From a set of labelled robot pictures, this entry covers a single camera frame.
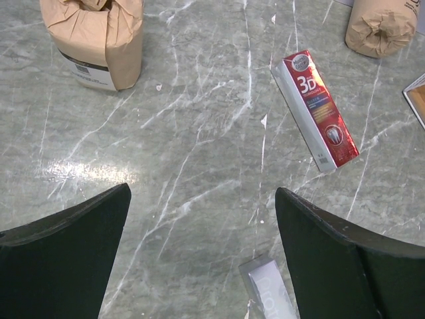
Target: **marble tabletop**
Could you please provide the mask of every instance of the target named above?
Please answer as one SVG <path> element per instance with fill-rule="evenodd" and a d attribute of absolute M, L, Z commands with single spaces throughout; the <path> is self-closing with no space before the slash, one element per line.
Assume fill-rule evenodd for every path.
<path fill-rule="evenodd" d="M 425 36 L 367 58 L 345 46 L 349 15 L 331 0 L 146 0 L 140 79 L 110 93 L 71 78 L 36 1 L 2 1 L 0 229 L 129 183 L 103 319 L 253 318 L 238 266 L 266 252 L 295 304 L 280 186 L 425 245 L 425 132 L 401 94 L 425 72 Z M 270 74 L 302 49 L 361 151 L 327 174 Z"/>

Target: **black object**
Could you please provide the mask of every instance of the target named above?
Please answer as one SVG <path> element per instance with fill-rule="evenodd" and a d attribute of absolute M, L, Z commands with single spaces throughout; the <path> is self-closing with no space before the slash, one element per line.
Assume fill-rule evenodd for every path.
<path fill-rule="evenodd" d="M 301 319 L 424 319 L 425 247 L 368 231 L 288 189 L 276 213 Z"/>
<path fill-rule="evenodd" d="M 119 185 L 0 233 L 0 318 L 97 319 L 130 199 Z"/>

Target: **small rectangular box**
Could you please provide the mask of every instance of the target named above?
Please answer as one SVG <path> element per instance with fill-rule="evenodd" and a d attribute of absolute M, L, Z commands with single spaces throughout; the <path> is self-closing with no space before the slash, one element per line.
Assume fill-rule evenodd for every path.
<path fill-rule="evenodd" d="M 308 50 L 281 60 L 272 74 L 320 171 L 359 155 Z"/>
<path fill-rule="evenodd" d="M 263 319 L 296 319 L 276 261 L 261 255 L 239 266 L 251 309 Z"/>

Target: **red toothpaste box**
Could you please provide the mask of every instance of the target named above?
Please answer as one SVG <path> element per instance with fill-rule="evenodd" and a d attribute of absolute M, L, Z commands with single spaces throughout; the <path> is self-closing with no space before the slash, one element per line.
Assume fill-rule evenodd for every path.
<path fill-rule="evenodd" d="M 308 50 L 281 60 L 272 74 L 320 171 L 359 155 Z"/>

